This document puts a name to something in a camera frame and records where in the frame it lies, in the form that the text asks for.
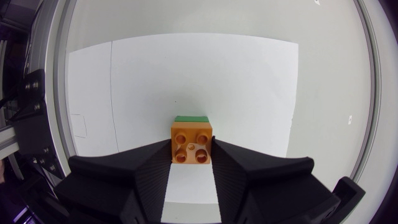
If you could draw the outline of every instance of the white surface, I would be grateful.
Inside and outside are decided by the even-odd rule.
[[[118,152],[110,71],[110,42],[69,55],[68,103],[79,156],[105,156]]]
[[[221,223],[220,208],[218,204],[165,202],[161,222]]]
[[[120,151],[170,138],[176,115],[207,116],[218,139],[286,156],[298,45],[227,34],[164,34],[112,46]]]
[[[165,201],[218,203],[211,164],[172,164]]]
[[[298,43],[297,101],[287,156],[313,158],[313,174],[331,190],[351,174],[370,100],[368,46],[354,1],[320,1],[319,6],[297,0],[79,0],[67,50],[182,32]],[[349,115],[354,118],[351,125]]]
[[[398,45],[379,1],[364,2],[379,47],[381,107],[372,151],[358,182],[366,194],[345,221],[347,224],[371,221],[390,187],[398,165]]]

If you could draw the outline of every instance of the bolt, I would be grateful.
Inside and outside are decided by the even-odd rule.
[[[35,106],[34,106],[34,109],[35,109],[35,111],[38,111],[40,109],[40,104],[36,103]]]
[[[37,90],[37,89],[39,88],[39,81],[35,80],[35,81],[33,82],[32,86],[33,86],[33,89],[34,89],[34,90]]]

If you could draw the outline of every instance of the white wall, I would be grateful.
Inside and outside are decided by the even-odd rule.
[[[381,108],[373,148],[358,182],[366,194],[345,223],[368,223],[372,219],[398,165],[398,45],[379,1],[364,2],[379,47]]]
[[[353,1],[317,5],[311,0],[120,0],[117,4],[81,0],[73,13],[67,52],[177,32],[254,35],[298,43],[297,100],[287,155],[314,158],[313,173],[330,189],[350,175],[361,149],[370,100],[368,49]],[[350,115],[353,121],[348,125]]]

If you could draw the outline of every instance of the white backdrop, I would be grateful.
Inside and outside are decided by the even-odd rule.
[[[113,149],[125,151],[170,138],[176,115],[206,115],[217,139],[286,156],[297,86],[297,44],[244,35],[162,34],[114,41],[111,53],[104,49],[103,54],[111,54],[109,73],[85,71],[83,76],[110,81],[110,90],[90,82],[79,88],[90,90],[94,98],[97,92],[110,95],[110,106],[80,105],[91,108],[85,110],[85,118],[100,110],[113,114],[117,140]],[[77,75],[71,71],[79,67],[99,63],[100,55],[71,54],[74,63],[69,63],[68,76]],[[80,101],[81,90],[73,82],[68,86],[68,100]],[[97,118],[98,137],[103,132],[98,125],[110,128],[104,122],[108,119]],[[91,134],[84,141],[94,145],[96,133]],[[77,145],[78,153],[87,155],[90,144]],[[90,153],[109,154],[106,149]],[[217,203],[211,166],[173,164],[166,201]]]

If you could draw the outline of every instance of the metal frame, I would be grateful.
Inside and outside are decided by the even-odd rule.
[[[377,49],[376,36],[374,34],[372,22],[363,0],[354,0],[358,14],[363,25],[366,42],[368,43],[369,61],[371,69],[371,101],[369,107],[368,124],[363,139],[361,151],[359,152],[358,160],[355,163],[354,169],[350,178],[358,182],[368,161],[374,137],[376,135],[377,122],[379,120],[380,99],[381,99],[381,70],[379,51]]]
[[[55,116],[58,130],[65,154],[69,158],[76,155],[75,145],[71,132],[71,122],[68,119],[68,106],[66,96],[65,59],[66,46],[72,14],[77,0],[67,0],[62,11],[60,25],[55,43],[54,68],[53,68],[53,95],[55,104]]]
[[[19,150],[15,131],[12,126],[0,129],[0,159]]]

